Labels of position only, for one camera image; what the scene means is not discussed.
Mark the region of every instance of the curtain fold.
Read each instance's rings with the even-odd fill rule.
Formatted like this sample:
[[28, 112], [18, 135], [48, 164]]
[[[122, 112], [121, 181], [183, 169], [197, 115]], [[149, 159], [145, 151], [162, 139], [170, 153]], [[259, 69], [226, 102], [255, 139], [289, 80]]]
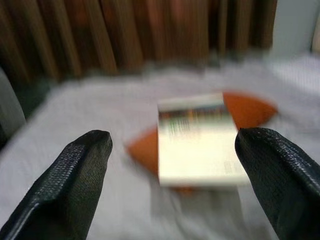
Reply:
[[14, 81], [205, 62], [272, 46], [277, 0], [3, 0], [0, 65]]

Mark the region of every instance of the white bedsheet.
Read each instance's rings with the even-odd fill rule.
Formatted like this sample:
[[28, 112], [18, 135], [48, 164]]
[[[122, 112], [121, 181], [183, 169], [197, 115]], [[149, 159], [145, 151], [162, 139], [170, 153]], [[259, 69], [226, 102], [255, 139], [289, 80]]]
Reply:
[[113, 151], [90, 240], [277, 239], [250, 186], [180, 196], [125, 152], [124, 143], [157, 122], [157, 100], [233, 88], [277, 102], [267, 124], [320, 161], [320, 96], [305, 94], [259, 63], [221, 70], [167, 69], [131, 77], [88, 77], [54, 90], [0, 154], [0, 226], [66, 144], [109, 131]]

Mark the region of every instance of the white book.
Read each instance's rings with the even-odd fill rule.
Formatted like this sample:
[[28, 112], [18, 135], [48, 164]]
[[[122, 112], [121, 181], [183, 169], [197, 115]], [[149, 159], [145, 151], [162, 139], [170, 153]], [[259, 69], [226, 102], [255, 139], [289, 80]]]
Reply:
[[223, 94], [158, 103], [158, 166], [162, 186], [249, 184], [236, 151], [237, 128]]

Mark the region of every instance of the orange fabric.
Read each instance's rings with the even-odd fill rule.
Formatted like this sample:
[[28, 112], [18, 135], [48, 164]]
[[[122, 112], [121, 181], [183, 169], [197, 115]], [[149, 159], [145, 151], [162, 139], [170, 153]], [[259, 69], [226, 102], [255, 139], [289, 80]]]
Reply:
[[[267, 122], [277, 113], [277, 108], [254, 96], [236, 92], [224, 92], [224, 103], [231, 113], [234, 123], [240, 128], [257, 127]], [[158, 176], [158, 129], [154, 127], [142, 134], [127, 147], [130, 156], [154, 175]], [[190, 192], [192, 188], [175, 188], [179, 192]]]

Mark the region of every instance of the white wall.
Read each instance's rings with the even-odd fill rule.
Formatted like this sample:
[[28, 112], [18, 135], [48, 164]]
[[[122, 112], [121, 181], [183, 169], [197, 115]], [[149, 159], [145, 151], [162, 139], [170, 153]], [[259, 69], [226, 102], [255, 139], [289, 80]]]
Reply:
[[290, 58], [311, 49], [320, 0], [278, 0], [273, 47], [267, 59]]

